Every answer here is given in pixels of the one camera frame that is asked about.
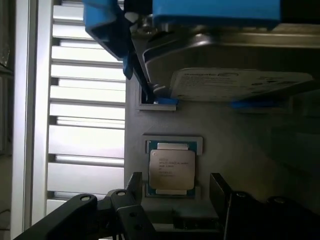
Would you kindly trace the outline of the silver Intel CPU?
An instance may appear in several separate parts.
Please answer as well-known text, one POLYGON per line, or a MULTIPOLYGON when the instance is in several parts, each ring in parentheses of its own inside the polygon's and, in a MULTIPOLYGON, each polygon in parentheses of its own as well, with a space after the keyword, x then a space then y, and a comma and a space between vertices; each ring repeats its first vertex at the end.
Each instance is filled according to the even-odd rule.
POLYGON ((200 140, 147 140, 147 197, 194 198, 200 140))

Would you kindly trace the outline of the grey parts rack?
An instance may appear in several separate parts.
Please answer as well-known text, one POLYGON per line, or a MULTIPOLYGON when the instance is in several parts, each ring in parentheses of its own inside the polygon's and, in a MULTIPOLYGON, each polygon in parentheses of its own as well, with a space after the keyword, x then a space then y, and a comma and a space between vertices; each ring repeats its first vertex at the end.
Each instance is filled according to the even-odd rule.
POLYGON ((210 200, 210 175, 219 173, 234 191, 264 203, 272 196, 291 199, 320 215, 320 85, 284 97, 230 101, 173 98, 149 79, 143 54, 149 44, 197 34, 272 33, 320 39, 320 6, 286 13, 274 28, 156 24, 153 14, 136 14, 130 29, 137 65, 127 83, 124 178, 142 174, 143 207, 155 240, 223 240, 224 230, 210 200), (154 104, 156 98, 177 105, 154 104), (235 101, 270 100, 273 107, 233 108, 235 101), (194 198, 148 197, 148 140, 201 141, 194 198))

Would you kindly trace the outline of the small blue rack clip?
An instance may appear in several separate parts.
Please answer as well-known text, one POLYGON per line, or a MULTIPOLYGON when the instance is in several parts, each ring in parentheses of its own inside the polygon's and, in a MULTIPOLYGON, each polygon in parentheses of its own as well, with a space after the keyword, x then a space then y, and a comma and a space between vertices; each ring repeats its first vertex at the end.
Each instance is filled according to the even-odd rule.
POLYGON ((158 104, 158 105, 174 105, 174 106, 176 106, 179 103, 179 100, 175 99, 175 98, 158 97, 154 100, 153 103, 158 104))
POLYGON ((239 100, 230 103, 230 106, 235 109, 270 108, 275 105, 276 103, 272 100, 239 100))

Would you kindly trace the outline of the silver hard disk drive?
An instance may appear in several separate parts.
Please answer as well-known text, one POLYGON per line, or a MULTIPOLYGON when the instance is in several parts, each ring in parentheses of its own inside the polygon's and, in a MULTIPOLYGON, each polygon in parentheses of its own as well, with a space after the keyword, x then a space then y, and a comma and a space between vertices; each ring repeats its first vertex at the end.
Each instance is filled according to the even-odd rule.
POLYGON ((227 102, 286 95, 320 86, 314 35, 216 32, 153 41, 143 53, 149 80, 172 98, 227 102))

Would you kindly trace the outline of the aluminium frame profile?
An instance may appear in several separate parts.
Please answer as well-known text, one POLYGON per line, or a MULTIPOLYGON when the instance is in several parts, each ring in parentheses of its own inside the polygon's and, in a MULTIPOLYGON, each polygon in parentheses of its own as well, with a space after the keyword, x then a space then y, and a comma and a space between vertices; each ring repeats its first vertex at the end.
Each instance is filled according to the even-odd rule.
POLYGON ((47 213, 53 0, 15 0, 12 229, 47 213))

